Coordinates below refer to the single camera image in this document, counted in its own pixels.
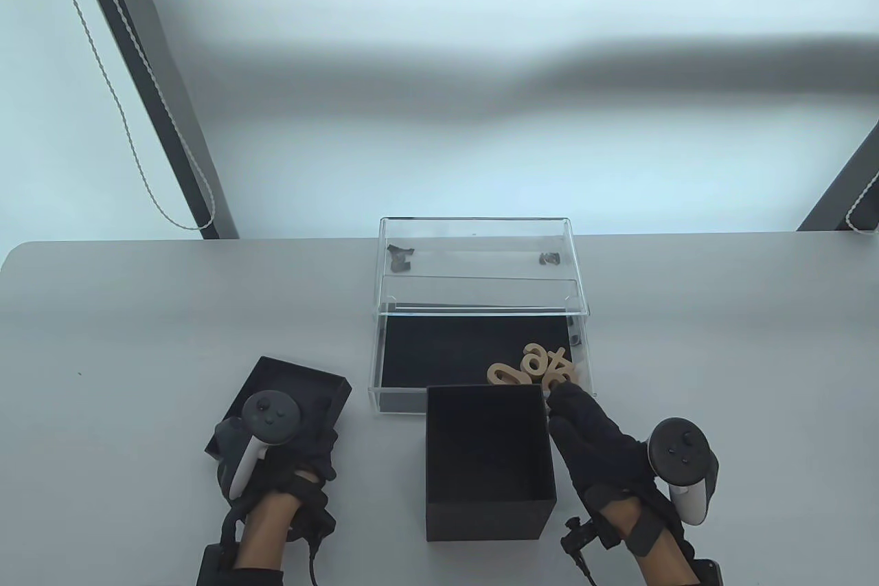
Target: black glove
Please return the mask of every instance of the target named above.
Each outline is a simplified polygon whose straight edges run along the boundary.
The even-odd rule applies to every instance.
[[[600,514],[611,501],[637,496],[667,528],[688,562],[693,546],[684,540],[684,527],[674,505],[656,486],[647,457],[647,444],[625,435],[595,398],[577,385],[562,382],[547,399],[549,434],[571,474],[574,489],[593,518],[606,548],[619,544],[619,535]]]
[[[336,431],[326,427],[329,398],[322,398],[302,414],[302,426],[295,438],[280,446],[271,446],[266,457],[258,460],[250,482],[244,492],[230,503],[229,514],[222,527],[220,544],[230,548],[235,544],[235,526],[245,520],[250,512],[270,492],[285,492],[302,502],[290,523],[288,542],[304,538],[312,554],[317,552],[321,540],[336,529],[336,520],[326,511],[327,496],[321,488],[327,480],[336,478],[332,466],[332,448],[339,437]],[[218,467],[218,478],[222,464]],[[313,473],[318,482],[301,475]]]

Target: open black box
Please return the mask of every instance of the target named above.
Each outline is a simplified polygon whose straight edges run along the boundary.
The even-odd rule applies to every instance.
[[[427,389],[428,540],[534,540],[556,505],[539,385]]]
[[[307,366],[299,366],[298,363],[282,362],[272,357],[260,357],[257,365],[253,367],[251,374],[245,380],[238,396],[232,401],[226,416],[220,420],[229,419],[230,416],[241,416],[244,402],[251,395],[264,389],[274,389],[285,392],[304,411],[311,410],[318,398],[329,398],[330,407],[326,411],[323,426],[332,428],[342,414],[342,408],[351,394],[351,385],[348,380],[340,375],[327,373],[325,370],[310,369]],[[214,458],[220,459],[216,438],[211,436],[210,442],[205,447],[205,452]]]

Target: wooden piece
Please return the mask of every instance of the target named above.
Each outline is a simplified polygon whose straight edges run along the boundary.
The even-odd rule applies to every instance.
[[[505,363],[493,363],[489,366],[490,385],[530,385],[531,376],[516,370]]]
[[[544,392],[559,382],[578,384],[577,369],[574,362],[564,357],[564,348],[549,352],[539,343],[525,345],[524,357],[519,369],[505,363],[493,363],[488,370],[489,384],[492,385],[530,385],[540,383]]]

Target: white wall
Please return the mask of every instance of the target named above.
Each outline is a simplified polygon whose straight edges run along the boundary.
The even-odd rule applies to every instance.
[[[154,1],[242,237],[794,229],[879,118],[879,0]]]
[[[192,224],[97,1],[79,2],[158,199]],[[70,0],[0,0],[0,125],[0,262],[29,240],[200,237],[150,202]]]

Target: blind cord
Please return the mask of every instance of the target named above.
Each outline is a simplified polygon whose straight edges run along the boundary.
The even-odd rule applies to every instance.
[[[159,83],[156,80],[156,75],[153,74],[153,69],[150,66],[150,62],[147,61],[147,56],[144,55],[144,51],[141,48],[140,43],[135,38],[134,30],[132,30],[131,25],[128,23],[128,18],[126,18],[125,12],[122,11],[122,5],[119,4],[119,0],[113,0],[113,5],[116,6],[116,11],[119,14],[119,17],[122,18],[122,23],[125,25],[126,32],[128,32],[128,37],[131,39],[131,43],[134,43],[135,49],[137,50],[138,56],[141,58],[141,62],[144,63],[144,67],[147,70],[147,74],[150,74],[150,79],[153,81],[153,87],[156,89],[156,93],[160,101],[162,102],[162,107],[164,108],[165,114],[168,115],[170,119],[170,123],[174,128],[174,133],[180,140],[180,144],[183,145],[183,150],[186,154],[186,158],[189,159],[189,162],[192,163],[192,167],[195,169],[196,174],[198,174],[198,178],[201,178],[201,182],[205,184],[205,190],[207,190],[207,194],[210,197],[210,218],[207,219],[207,222],[203,225],[199,226],[186,226],[180,224],[180,222],[174,221],[168,213],[164,212],[162,205],[158,203],[156,199],[156,194],[153,193],[150,184],[147,182],[147,177],[144,174],[144,167],[141,165],[141,159],[137,155],[137,149],[135,148],[134,140],[131,137],[131,128],[128,126],[128,118],[126,117],[125,111],[122,108],[122,102],[119,100],[118,94],[116,94],[116,89],[113,87],[113,83],[110,81],[110,76],[107,74],[106,68],[104,68],[104,62],[101,59],[101,55],[98,54],[98,47],[95,45],[95,41],[91,36],[91,30],[89,30],[89,26],[85,21],[85,16],[82,15],[82,8],[79,6],[79,2],[76,0],[73,1],[73,8],[76,9],[76,15],[79,16],[79,22],[82,24],[82,30],[85,32],[85,37],[89,40],[89,46],[91,47],[91,54],[95,56],[95,61],[98,62],[98,68],[100,68],[101,75],[104,78],[104,83],[106,83],[107,89],[110,91],[110,95],[113,96],[113,102],[116,103],[116,109],[119,111],[119,118],[122,118],[122,128],[125,130],[125,136],[128,138],[128,146],[131,148],[131,155],[135,157],[135,165],[137,166],[137,171],[141,175],[141,180],[144,182],[144,187],[147,188],[147,194],[150,195],[150,199],[153,202],[153,205],[156,206],[158,212],[162,213],[162,216],[167,219],[167,221],[171,222],[173,225],[178,226],[181,229],[185,229],[186,231],[200,231],[201,229],[206,229],[211,224],[214,224],[214,218],[216,217],[216,199],[214,199],[214,191],[211,188],[211,184],[207,181],[207,177],[205,177],[204,172],[201,171],[201,167],[198,166],[198,162],[195,160],[195,156],[192,155],[192,151],[189,149],[189,144],[186,143],[185,138],[180,133],[180,128],[176,125],[176,121],[174,120],[174,116],[168,107],[168,103],[164,98],[164,94],[162,93],[162,89],[159,87]]]
[[[858,207],[860,202],[863,202],[864,197],[867,196],[867,193],[870,191],[870,188],[873,187],[873,183],[879,180],[879,172],[876,172],[876,175],[873,179],[867,184],[867,187],[864,188],[863,192],[861,192],[857,199],[854,200],[851,208],[848,209],[848,213],[845,213],[845,224],[848,225],[848,228],[855,232],[855,234],[861,234],[864,236],[875,236],[879,234],[879,226],[875,228],[873,231],[865,231],[864,229],[859,229],[855,225],[852,224],[852,213],[854,213],[854,209]]]

